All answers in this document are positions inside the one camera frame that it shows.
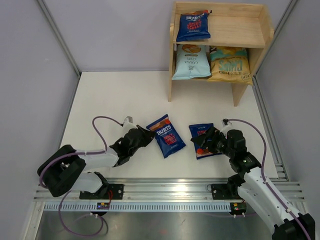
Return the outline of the blue Burts chips bag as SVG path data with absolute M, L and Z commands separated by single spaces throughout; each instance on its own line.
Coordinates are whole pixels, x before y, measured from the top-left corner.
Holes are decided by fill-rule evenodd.
M 202 134 L 204 134 L 210 127 L 213 127 L 214 124 L 213 123 L 199 123 L 199 124 L 193 124 L 193 125 L 189 125 L 189 130 L 191 133 L 191 137 L 195 138 L 198 137 Z M 211 157 L 211 156 L 215 156 L 215 155 L 221 155 L 221 153 L 214 151 L 214 152 L 210 152 L 208 149 L 206 148 L 201 148 L 198 144 L 194 143 L 194 149 L 195 149 L 195 155 L 196 155 L 196 159 L 203 159 L 206 157 Z
M 179 20 L 177 42 L 190 42 L 211 38 L 209 33 L 208 17 L 210 11 L 199 10 L 192 13 L 182 14 Z
M 186 146 L 171 123 L 168 114 L 150 123 L 146 128 L 155 133 L 156 142 L 164 158 L 182 150 Z

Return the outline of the light blue cassava chips bag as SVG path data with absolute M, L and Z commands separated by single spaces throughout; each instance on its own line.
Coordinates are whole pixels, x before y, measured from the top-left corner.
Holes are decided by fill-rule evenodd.
M 211 76 L 205 45 L 178 44 L 172 80 L 190 80 Z

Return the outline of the large yellow kettle chips bag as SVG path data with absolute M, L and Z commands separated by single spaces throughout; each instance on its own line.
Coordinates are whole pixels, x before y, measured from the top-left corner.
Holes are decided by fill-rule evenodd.
M 244 47 L 210 46 L 210 81 L 252 85 L 247 50 Z

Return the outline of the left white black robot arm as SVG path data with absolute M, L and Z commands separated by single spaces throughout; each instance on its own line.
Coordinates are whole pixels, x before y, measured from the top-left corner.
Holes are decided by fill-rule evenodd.
M 153 131 L 133 125 L 131 129 L 106 150 L 78 151 L 64 145 L 37 170 L 39 183 L 53 197 L 70 191 L 81 191 L 93 199 L 103 199 L 110 193 L 108 180 L 97 168 L 115 168 L 127 163 L 138 149 L 146 147 L 155 138 Z

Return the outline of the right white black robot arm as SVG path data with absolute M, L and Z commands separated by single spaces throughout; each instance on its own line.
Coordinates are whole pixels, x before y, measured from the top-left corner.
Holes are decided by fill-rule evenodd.
M 191 141 L 210 152 L 229 158 L 235 175 L 228 178 L 227 193 L 245 200 L 268 227 L 273 240 L 314 240 L 316 223 L 308 213 L 301 213 L 267 177 L 264 165 L 246 146 L 242 131 L 227 132 L 210 127 Z

